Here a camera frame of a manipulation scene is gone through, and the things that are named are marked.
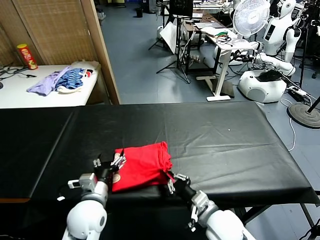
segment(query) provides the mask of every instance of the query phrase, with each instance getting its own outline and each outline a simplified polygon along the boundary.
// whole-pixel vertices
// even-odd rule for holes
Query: purple cloth
[[[71,66],[67,66],[62,71],[55,71],[32,87],[28,88],[26,91],[28,93],[37,93],[41,96],[47,96],[49,93],[56,89],[56,84],[59,78],[61,78],[70,69]]]

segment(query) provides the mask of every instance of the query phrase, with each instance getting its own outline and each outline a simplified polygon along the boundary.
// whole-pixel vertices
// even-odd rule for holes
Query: blue striped cloth
[[[84,83],[81,78],[85,70],[83,68],[73,68],[67,71],[62,77],[59,78],[58,82],[55,85],[55,89],[59,86],[64,86],[67,89],[76,89],[81,87]]]

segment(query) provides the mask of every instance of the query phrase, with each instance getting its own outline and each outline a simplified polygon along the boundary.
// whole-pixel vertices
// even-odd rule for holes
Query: towel
[[[113,184],[112,191],[167,184],[166,173],[171,170],[171,156],[166,142],[124,149],[126,163],[119,170],[120,180]]]
[[[60,77],[55,88],[57,89],[59,86],[64,86],[67,89],[76,89],[81,87],[84,84],[81,80],[84,73],[85,70],[83,68],[73,68],[68,70],[62,77]]]
[[[62,77],[70,69],[71,66],[67,66],[62,71],[55,71],[41,81],[37,82],[32,87],[28,88],[26,91],[28,93],[37,93],[41,96],[47,96],[56,89],[56,84],[60,77]]]

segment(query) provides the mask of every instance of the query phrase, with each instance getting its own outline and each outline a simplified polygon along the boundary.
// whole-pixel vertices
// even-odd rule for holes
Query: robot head
[[[279,18],[281,19],[287,15],[291,16],[296,2],[296,0],[280,0],[276,5],[278,8],[278,13],[280,14]]]

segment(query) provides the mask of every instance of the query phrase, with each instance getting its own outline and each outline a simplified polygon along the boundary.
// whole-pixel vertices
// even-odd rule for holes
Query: black tablecloth
[[[172,170],[190,176],[191,187],[220,206],[319,202],[254,102],[73,108],[31,199],[55,200],[59,186],[91,172],[92,160],[100,153],[112,158],[116,148],[161,141],[168,143]],[[170,201],[176,198],[164,197],[161,188],[153,186],[112,194],[108,204],[147,206]]]
[[[68,180],[114,149],[166,141],[173,171],[218,205],[318,203],[253,102],[8,109],[2,113],[0,198],[55,201]],[[112,194],[109,205],[177,203],[161,187]]]
[[[73,111],[0,110],[0,199],[31,197]]]

